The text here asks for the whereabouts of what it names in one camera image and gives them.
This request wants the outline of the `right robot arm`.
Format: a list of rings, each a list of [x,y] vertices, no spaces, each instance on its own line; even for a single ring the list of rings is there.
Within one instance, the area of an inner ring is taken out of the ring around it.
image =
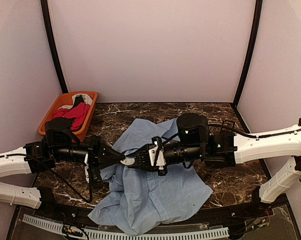
[[[189,168],[195,160],[201,160],[206,167],[220,169],[253,160],[288,157],[270,180],[253,191],[252,201],[245,207],[250,217],[258,216],[265,204],[273,203],[301,178],[301,118],[291,127],[254,135],[225,123],[214,124],[220,133],[211,135],[207,117],[196,113],[179,116],[176,125],[179,142],[153,137],[150,144],[127,155],[121,164],[164,176],[168,166],[182,164]]]

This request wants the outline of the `light blue shirt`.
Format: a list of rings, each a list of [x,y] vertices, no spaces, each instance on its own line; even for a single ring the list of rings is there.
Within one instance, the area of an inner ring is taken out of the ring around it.
[[[117,226],[130,236],[189,219],[213,193],[194,167],[186,169],[181,164],[170,165],[165,176],[121,163],[100,172],[110,193],[88,217],[98,225]]]

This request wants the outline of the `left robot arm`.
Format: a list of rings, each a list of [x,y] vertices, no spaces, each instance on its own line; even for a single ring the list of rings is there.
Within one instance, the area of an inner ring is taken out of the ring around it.
[[[57,162],[79,163],[85,166],[89,194],[103,187],[101,170],[119,164],[125,155],[105,144],[99,136],[84,144],[71,130],[72,121],[58,117],[45,123],[45,136],[15,150],[0,154],[0,178],[38,174],[49,171],[67,186],[66,179],[53,169]],[[61,214],[61,206],[47,187],[21,187],[0,182],[0,202],[41,208],[50,218]]]

